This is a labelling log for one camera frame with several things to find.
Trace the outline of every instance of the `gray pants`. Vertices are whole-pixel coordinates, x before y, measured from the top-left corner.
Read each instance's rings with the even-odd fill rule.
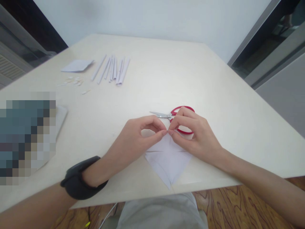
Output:
[[[126,202],[121,215],[108,218],[103,228],[204,228],[207,216],[198,211],[192,193]]]

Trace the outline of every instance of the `wrist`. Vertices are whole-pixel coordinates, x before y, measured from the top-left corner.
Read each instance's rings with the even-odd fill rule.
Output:
[[[224,148],[218,152],[218,155],[218,160],[213,164],[213,166],[228,174],[232,174],[233,169],[236,166],[236,159],[238,159],[238,157]]]
[[[114,174],[111,173],[110,164],[104,158],[99,159],[82,172],[84,182],[97,187],[109,180]]]

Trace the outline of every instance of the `white table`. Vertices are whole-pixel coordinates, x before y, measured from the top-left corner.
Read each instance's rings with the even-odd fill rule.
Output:
[[[97,63],[83,73],[62,73],[74,59],[105,55],[131,58],[124,83],[90,81]],[[80,76],[82,86],[62,84]],[[85,95],[82,91],[90,89]],[[35,174],[1,198],[0,210],[59,182],[68,168],[103,156],[130,118],[169,113],[188,105],[207,118],[222,146],[282,177],[305,175],[305,140],[205,44],[93,34],[0,91],[56,91],[57,105],[68,115],[56,143],[56,155]],[[169,121],[162,120],[169,126]],[[91,199],[73,207],[240,184],[220,170],[192,158],[171,190],[144,156],[112,177]]]

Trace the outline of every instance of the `scissors handle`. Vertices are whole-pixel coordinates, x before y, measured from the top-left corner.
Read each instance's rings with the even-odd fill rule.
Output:
[[[191,111],[195,112],[194,109],[191,108],[191,107],[189,107],[189,106],[179,106],[179,107],[173,109],[173,110],[171,111],[171,114],[172,114],[172,115],[176,115],[177,112],[175,112],[175,110],[180,109],[181,107],[186,107],[187,109],[190,109]]]
[[[187,109],[190,109],[191,111],[195,112],[194,109],[191,108],[191,107],[189,107],[189,106],[179,106],[179,107],[177,107],[177,108],[175,108],[175,109],[173,109],[173,110],[171,111],[172,116],[175,116],[175,115],[177,114],[177,112],[175,112],[175,110],[180,109],[181,107],[186,107]],[[185,131],[180,130],[180,129],[178,129],[177,131],[180,132],[180,133],[182,133],[182,134],[187,134],[187,135],[190,135],[190,134],[193,134],[193,133],[194,133],[193,131],[192,131],[192,132],[185,132]]]

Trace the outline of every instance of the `scissors blade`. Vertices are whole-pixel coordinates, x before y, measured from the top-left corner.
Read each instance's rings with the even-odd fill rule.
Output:
[[[170,118],[172,116],[172,114],[163,114],[163,113],[152,112],[152,111],[150,111],[150,113],[157,115],[158,118]]]

